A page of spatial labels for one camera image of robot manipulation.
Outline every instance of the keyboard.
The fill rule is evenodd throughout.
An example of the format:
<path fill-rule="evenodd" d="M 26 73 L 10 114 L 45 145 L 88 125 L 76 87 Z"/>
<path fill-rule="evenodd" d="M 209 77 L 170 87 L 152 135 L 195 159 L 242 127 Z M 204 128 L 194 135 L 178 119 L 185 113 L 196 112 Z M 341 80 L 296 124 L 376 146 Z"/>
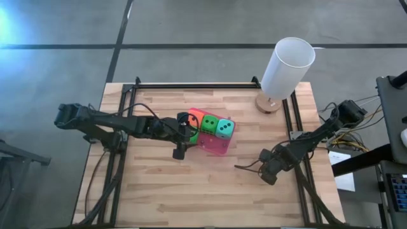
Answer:
<path fill-rule="evenodd" d="M 392 199 L 398 212 L 407 212 L 407 175 L 387 174 L 391 182 Z"/>

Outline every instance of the concrete floor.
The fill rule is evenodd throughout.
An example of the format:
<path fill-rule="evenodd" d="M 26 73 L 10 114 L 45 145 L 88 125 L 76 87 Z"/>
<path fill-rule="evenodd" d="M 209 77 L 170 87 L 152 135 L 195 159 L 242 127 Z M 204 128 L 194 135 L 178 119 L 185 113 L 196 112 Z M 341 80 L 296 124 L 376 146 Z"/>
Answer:
<path fill-rule="evenodd" d="M 0 1 L 3 44 L 115 44 L 127 0 Z M 123 43 L 405 43 L 398 0 L 135 0 Z M 273 50 L 122 50 L 114 82 L 248 81 L 261 77 Z M 113 49 L 0 49 L 0 139 L 52 157 L 33 165 L 12 219 L 16 228 L 70 223 L 89 145 L 53 125 L 61 102 L 99 105 Z M 406 70 L 407 49 L 324 49 L 303 81 L 319 109 L 375 95 L 375 78 Z M 379 101 L 364 106 L 369 112 Z M 388 142 L 384 122 L 361 131 L 369 148 Z M 353 225 L 378 226 L 378 212 L 343 201 Z"/>

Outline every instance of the wooden table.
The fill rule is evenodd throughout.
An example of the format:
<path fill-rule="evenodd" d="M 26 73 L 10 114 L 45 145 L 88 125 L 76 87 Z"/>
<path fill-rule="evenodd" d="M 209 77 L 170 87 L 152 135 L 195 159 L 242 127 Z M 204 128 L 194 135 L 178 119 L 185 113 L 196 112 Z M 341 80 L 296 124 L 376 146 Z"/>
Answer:
<path fill-rule="evenodd" d="M 122 85 L 106 85 L 101 111 L 118 110 Z M 258 92 L 259 89 L 137 89 L 135 102 L 147 104 L 159 117 L 176 117 L 189 108 L 199 108 L 230 117 L 237 127 L 223 157 L 191 148 L 185 160 L 174 160 L 172 143 L 131 138 L 116 226 L 303 226 L 294 170 L 280 172 L 276 184 L 270 186 L 257 174 L 233 167 L 250 164 L 263 148 L 271 149 L 288 138 L 284 110 L 260 113 L 254 105 Z M 310 83 L 300 83 L 296 95 L 304 129 L 315 130 L 320 122 Z M 289 104 L 296 126 L 291 101 Z M 134 115 L 149 115 L 149 112 L 136 106 Z M 85 193 L 102 153 L 100 144 L 92 145 L 73 223 L 84 218 Z M 88 211 L 102 192 L 107 158 L 93 180 Z M 344 221 L 326 151 L 315 151 L 311 165 L 318 194 L 332 213 Z M 309 198 L 307 202 L 313 221 Z"/>

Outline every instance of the wooden base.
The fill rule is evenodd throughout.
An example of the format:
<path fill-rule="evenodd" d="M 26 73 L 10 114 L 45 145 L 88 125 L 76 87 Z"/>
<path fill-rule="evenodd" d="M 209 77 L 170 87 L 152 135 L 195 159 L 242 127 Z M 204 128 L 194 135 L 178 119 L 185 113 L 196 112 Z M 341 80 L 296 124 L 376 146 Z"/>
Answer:
<path fill-rule="evenodd" d="M 280 109 L 282 104 L 281 100 L 270 99 L 263 92 L 260 92 L 256 97 L 256 107 L 264 114 L 270 114 Z"/>

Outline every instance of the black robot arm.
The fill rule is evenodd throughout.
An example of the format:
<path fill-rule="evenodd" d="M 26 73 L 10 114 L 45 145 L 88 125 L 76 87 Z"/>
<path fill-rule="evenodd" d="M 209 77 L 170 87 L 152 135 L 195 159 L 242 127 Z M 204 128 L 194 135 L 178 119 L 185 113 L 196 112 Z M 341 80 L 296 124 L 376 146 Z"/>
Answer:
<path fill-rule="evenodd" d="M 94 111 L 80 104 L 61 104 L 54 124 L 64 130 L 79 130 L 86 134 L 85 140 L 99 140 L 103 147 L 111 151 L 121 150 L 121 131 L 139 139 L 169 141 L 177 146 L 173 157 L 182 160 L 185 151 L 193 146 L 188 142 L 191 135 L 188 115 L 191 114 L 179 113 L 178 119 L 156 116 L 123 117 Z M 114 131 L 108 132 L 99 126 L 110 127 Z"/>
<path fill-rule="evenodd" d="M 298 165 L 306 153 L 311 152 L 319 142 L 325 138 L 333 137 L 341 128 L 354 128 L 360 124 L 366 111 L 361 109 L 354 101 L 343 101 L 332 110 L 331 116 L 317 130 L 304 133 L 297 139 L 288 141 L 285 146 L 278 144 L 271 151 L 263 149 L 259 161 L 261 178 L 268 184 L 275 184 L 277 174 L 289 171 Z"/>

